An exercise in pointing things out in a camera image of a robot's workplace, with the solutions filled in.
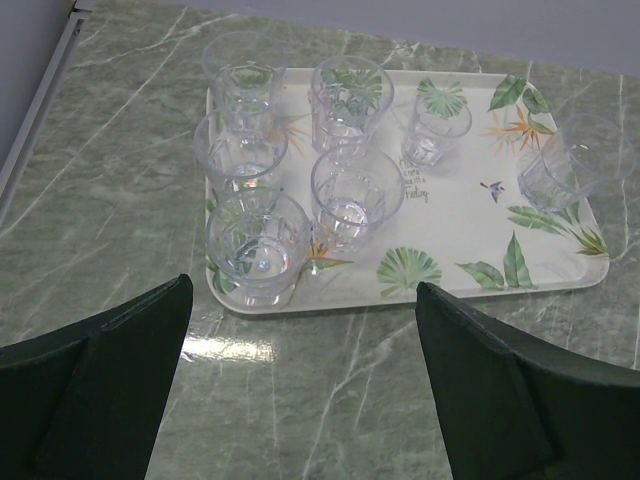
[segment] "small glass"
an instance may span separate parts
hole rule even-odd
[[[244,31],[220,35],[204,48],[202,67],[217,106],[257,100],[278,110],[287,56],[274,38]]]
[[[288,134],[260,102],[213,110],[196,128],[193,147],[218,200],[243,188],[280,189]]]
[[[418,97],[402,142],[402,159],[416,167],[432,167],[469,133],[471,123],[471,110],[466,105],[445,118],[431,111],[429,104]]]
[[[218,203],[207,223],[211,260],[247,306],[285,302],[306,261],[311,224],[279,190],[240,190]]]
[[[537,155],[519,162],[520,191],[535,208],[560,211],[596,188],[627,178],[636,166],[633,145],[598,115],[570,117]]]
[[[311,76],[312,144],[319,153],[346,143],[365,145],[393,101],[391,78],[370,60],[342,55]]]
[[[355,253],[400,209],[405,182],[387,154],[344,145],[316,161],[311,197],[315,234],[334,251]]]

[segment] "serving tray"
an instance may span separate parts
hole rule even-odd
[[[311,218],[309,84],[312,69],[289,69],[282,121],[290,155],[284,191]],[[207,259],[207,281],[225,307],[245,314],[299,312],[415,301],[420,281],[461,298],[586,288],[602,281],[609,256],[587,200],[557,214],[532,208],[519,192],[518,162],[555,131],[544,97],[513,75],[388,71],[392,107],[372,144],[394,158],[406,180],[398,212],[355,257],[333,255],[314,240],[288,303],[247,307]],[[428,171],[400,159],[417,94],[447,109],[467,102],[473,125],[456,150]],[[207,92],[207,112],[212,101]],[[206,218],[214,206],[206,182]]]

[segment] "marble countertop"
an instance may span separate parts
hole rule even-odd
[[[389,69],[529,78],[561,123],[597,110],[640,147],[640,81],[332,29],[104,0],[0,227],[0,342],[124,302],[178,273],[191,326],[147,478],[429,478],[451,474],[413,306],[283,315],[224,310],[205,280],[202,48],[279,38],[293,67],[338,53]],[[640,368],[640,180],[593,200],[611,249],[597,287],[471,302],[554,344]]]

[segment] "leaf print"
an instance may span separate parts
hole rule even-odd
[[[513,155],[516,154],[515,144],[520,140],[521,135],[518,132],[514,132],[510,129],[507,123],[507,112],[505,111],[504,121],[501,122],[496,112],[491,112],[493,117],[493,127],[485,128],[486,133],[481,134],[483,137],[495,137],[498,149],[496,154],[500,153],[504,148],[505,151],[511,151]]]
[[[320,75],[334,110],[358,117],[378,107],[382,77],[377,69],[325,69]]]
[[[507,75],[504,80],[496,87],[491,103],[489,104],[489,112],[497,108],[513,105],[518,101],[520,95],[524,91],[527,81],[524,78],[518,78],[515,75]]]
[[[589,232],[587,232],[584,228],[581,228],[580,230],[582,232],[582,235],[571,232],[583,247],[582,249],[578,250],[577,253],[590,257],[609,255],[609,249],[607,248],[607,245],[604,243],[603,238],[597,232],[595,232],[591,228],[588,229]]]
[[[223,294],[231,293],[236,289],[236,285],[231,278],[213,263],[207,255],[207,268],[213,273],[213,288]]]
[[[533,148],[533,141],[535,140],[536,146],[538,149],[540,148],[540,134],[551,135],[553,131],[545,127],[544,125],[535,122],[531,119],[531,115],[525,120],[524,113],[519,105],[516,105],[516,110],[518,111],[518,118],[520,118],[519,122],[512,122],[511,128],[508,129],[510,132],[518,132],[522,138],[522,146],[520,147],[520,151],[522,151],[528,144],[531,142],[531,148]]]
[[[532,115],[549,113],[549,104],[544,96],[535,88],[527,88],[522,94],[522,101]]]
[[[509,207],[507,208],[512,215],[509,217],[516,225],[521,227],[543,230],[547,233],[562,234],[567,229],[558,223],[551,215],[540,212],[532,207]]]
[[[424,107],[428,112],[439,115],[445,120],[451,117],[457,117],[464,106],[467,99],[461,95],[462,88],[459,82],[455,82],[449,87],[442,89],[436,88],[430,78],[424,78],[418,85],[418,98],[421,98]]]
[[[580,223],[580,202],[579,201],[569,205],[567,208],[565,208],[565,211],[567,211],[572,218],[570,223],[573,223],[574,221],[576,223]]]
[[[502,290],[504,286],[502,273],[486,262],[457,263],[456,265],[471,275],[483,290]]]
[[[513,236],[507,247],[507,253],[503,259],[503,266],[504,278],[507,281],[507,285],[514,288],[534,287],[515,232],[513,232]]]
[[[557,212],[554,212],[554,215],[562,218],[567,223],[573,223],[571,215],[569,214],[569,207],[565,208],[564,210],[558,210]]]
[[[415,290],[420,282],[438,284],[441,277],[442,270],[435,260],[415,248],[388,249],[376,270],[379,283],[392,285],[380,292],[383,297]]]
[[[287,132],[289,133],[289,144],[293,145],[299,153],[302,153],[302,149],[300,148],[300,144],[298,143],[298,141],[304,141],[304,137],[309,138],[310,135],[308,132],[305,132],[301,128],[298,128],[291,124],[305,117],[308,117],[309,115],[310,114],[307,113],[304,115],[288,115],[280,117],[280,121],[282,121],[282,123],[286,126]]]
[[[275,70],[271,67],[263,67],[256,62],[247,62],[246,65],[226,67],[221,69],[233,84],[242,90],[253,90],[265,87],[271,82]]]
[[[556,133],[546,125],[543,125],[540,122],[536,122],[533,118],[531,118],[531,112],[529,112],[527,119],[529,121],[529,126],[538,133],[543,133],[545,135],[553,135],[554,133]]]
[[[337,267],[338,265],[346,265],[353,263],[350,260],[338,260],[335,258],[310,258],[302,267],[303,271],[310,270],[314,275],[327,268]]]

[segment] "wall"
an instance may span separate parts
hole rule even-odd
[[[159,1],[640,75],[637,0]]]
[[[72,6],[73,0],[0,0],[0,170]]]

